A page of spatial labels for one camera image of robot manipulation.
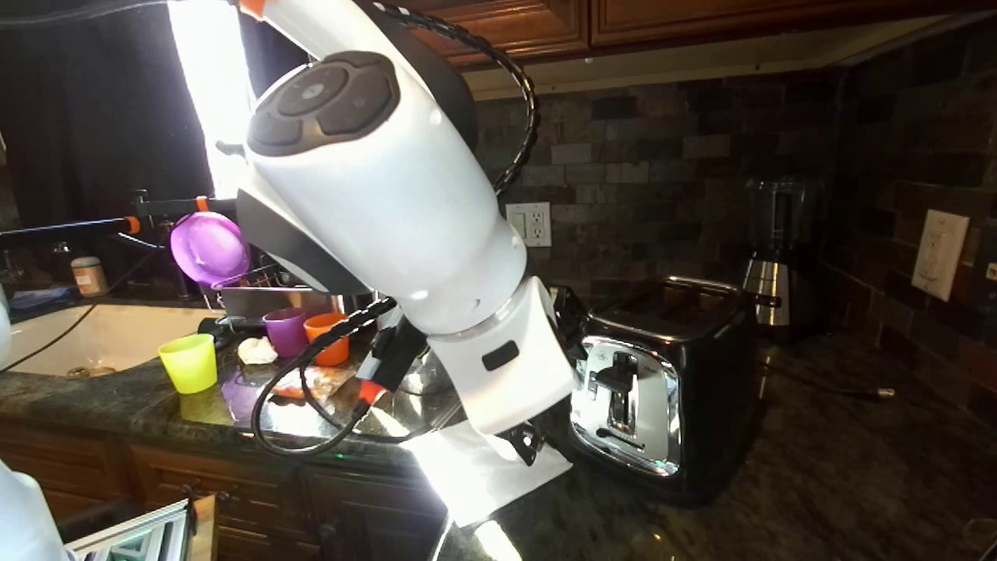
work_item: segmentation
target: kitchen cabinet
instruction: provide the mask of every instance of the kitchen cabinet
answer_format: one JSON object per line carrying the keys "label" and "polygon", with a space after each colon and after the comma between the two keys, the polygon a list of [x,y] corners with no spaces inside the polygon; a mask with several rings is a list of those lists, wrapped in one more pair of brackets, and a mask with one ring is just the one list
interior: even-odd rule
{"label": "kitchen cabinet", "polygon": [[985,8],[985,0],[591,0],[591,46],[729,40]]}
{"label": "kitchen cabinet", "polygon": [[318,559],[311,504],[292,466],[132,447],[145,508],[214,497],[218,559]]}
{"label": "kitchen cabinet", "polygon": [[275,454],[200,454],[132,447],[145,508],[218,498],[218,559],[411,561],[429,559],[445,512],[421,480],[355,475]]}
{"label": "kitchen cabinet", "polygon": [[126,470],[122,448],[98,434],[62,434],[2,421],[0,459],[40,482],[58,525],[115,502],[141,502],[137,477]]}
{"label": "kitchen cabinet", "polygon": [[[404,8],[462,26],[514,61],[573,57],[588,46],[588,0],[411,0]],[[450,65],[490,63],[441,36],[425,28],[411,36]]]}
{"label": "kitchen cabinet", "polygon": [[[514,61],[577,61],[610,49],[992,10],[992,0],[409,0],[404,8],[456,21]],[[450,65],[486,63],[486,57],[433,33],[411,28],[411,39]]]}

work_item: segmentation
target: silver toaster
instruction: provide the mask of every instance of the silver toaster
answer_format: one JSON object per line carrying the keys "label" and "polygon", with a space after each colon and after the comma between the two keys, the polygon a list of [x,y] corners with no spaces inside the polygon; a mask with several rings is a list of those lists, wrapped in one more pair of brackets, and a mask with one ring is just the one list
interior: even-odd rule
{"label": "silver toaster", "polygon": [[676,502],[712,498],[760,402],[753,304],[733,284],[663,277],[588,312],[573,352],[571,434]]}

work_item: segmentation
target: green cup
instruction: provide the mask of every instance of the green cup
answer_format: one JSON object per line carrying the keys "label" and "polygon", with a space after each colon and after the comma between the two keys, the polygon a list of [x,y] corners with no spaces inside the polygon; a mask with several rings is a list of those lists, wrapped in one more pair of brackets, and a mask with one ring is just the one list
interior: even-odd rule
{"label": "green cup", "polygon": [[189,334],[158,347],[158,363],[183,395],[218,385],[214,340],[207,334]]}

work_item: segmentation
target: dark countertop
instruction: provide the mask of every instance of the dark countertop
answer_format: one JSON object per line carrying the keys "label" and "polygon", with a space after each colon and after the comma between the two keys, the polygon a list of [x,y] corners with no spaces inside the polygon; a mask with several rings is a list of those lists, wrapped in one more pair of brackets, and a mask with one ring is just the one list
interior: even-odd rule
{"label": "dark countertop", "polygon": [[[997,434],[937,407],[912,373],[840,334],[762,351],[767,409],[725,494],[666,504],[587,459],[502,508],[523,559],[977,559],[997,539]],[[897,386],[891,402],[801,385]],[[158,364],[97,381],[0,379],[0,421],[174,447],[255,448],[222,392],[176,399]],[[409,451],[350,443],[352,467],[409,470]],[[476,559],[456,529],[440,559]]]}

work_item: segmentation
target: purple cup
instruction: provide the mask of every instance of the purple cup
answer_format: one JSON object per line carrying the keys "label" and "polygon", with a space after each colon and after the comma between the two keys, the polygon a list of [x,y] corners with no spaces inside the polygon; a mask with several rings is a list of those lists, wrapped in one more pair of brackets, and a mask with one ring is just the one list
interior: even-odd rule
{"label": "purple cup", "polygon": [[309,347],[306,327],[303,327],[306,326],[303,308],[268,312],[262,319],[262,326],[264,326],[268,340],[279,360],[292,360]]}
{"label": "purple cup", "polygon": [[250,274],[250,245],[237,222],[218,211],[194,211],[168,235],[176,270],[206,287],[231,287]]}

